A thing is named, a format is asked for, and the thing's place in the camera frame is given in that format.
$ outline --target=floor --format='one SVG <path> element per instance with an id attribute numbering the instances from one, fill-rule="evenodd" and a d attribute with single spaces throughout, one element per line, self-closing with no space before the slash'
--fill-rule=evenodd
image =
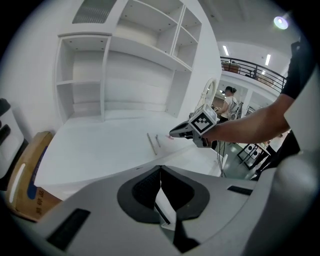
<path id="1" fill-rule="evenodd" d="M 221 144 L 220 154 L 223 154 L 223 145 Z M 252 176 L 255 174 L 255 170 L 249 170 L 239 159 L 237 154 L 242 150 L 242 148 L 235 143 L 226 143 L 224 149 L 224 155 L 228 155 L 226 163 L 223 168 L 224 175 L 227 178 L 231 179 L 241 179 L 241 180 L 250 180 Z M 242 159 L 244 159 L 247 154 L 242 152 L 241 155 Z M 246 161 L 250 166 L 254 160 L 250 158 L 250 160 Z"/>

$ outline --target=metal railing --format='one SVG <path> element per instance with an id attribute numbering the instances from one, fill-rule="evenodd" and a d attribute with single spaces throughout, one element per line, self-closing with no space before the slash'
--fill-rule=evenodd
<path id="1" fill-rule="evenodd" d="M 250 61 L 238 58 L 220 58 L 221 68 L 223 71 L 229 71 L 252 78 L 273 88 L 279 93 L 282 91 L 284 85 L 286 84 L 287 79 L 284 76 L 272 71 L 271 69 L 266 68 L 265 66 L 261 66 Z"/>

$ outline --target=air vent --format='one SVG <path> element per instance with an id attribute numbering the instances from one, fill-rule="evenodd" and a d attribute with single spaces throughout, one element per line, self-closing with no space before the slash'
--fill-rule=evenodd
<path id="1" fill-rule="evenodd" d="M 72 24 L 105 23 L 117 0 L 84 0 Z"/>

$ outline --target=white desk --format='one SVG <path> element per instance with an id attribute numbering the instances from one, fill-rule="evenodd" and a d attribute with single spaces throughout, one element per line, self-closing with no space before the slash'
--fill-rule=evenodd
<path id="1" fill-rule="evenodd" d="M 165 137 L 181 123 L 165 112 L 109 111 L 106 116 L 105 122 L 90 117 L 70 119 L 60 128 L 44 154 L 35 185 L 65 200 L 91 182 L 161 164 L 161 159 L 194 145 L 192 140 Z M 159 134 L 162 147 L 157 155 L 147 133 Z"/>

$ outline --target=white cabinet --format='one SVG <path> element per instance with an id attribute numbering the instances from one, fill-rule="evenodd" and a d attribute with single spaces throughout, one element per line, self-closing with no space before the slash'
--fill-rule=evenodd
<path id="1" fill-rule="evenodd" d="M 54 91 L 63 123 L 77 116 L 104 117 L 102 92 L 109 45 L 110 37 L 103 35 L 59 39 Z"/>
<path id="2" fill-rule="evenodd" d="M 77 117 L 103 121 L 105 109 L 177 117 L 201 22 L 179 0 L 107 2 L 74 0 L 62 28 L 54 72 L 62 122 Z"/>

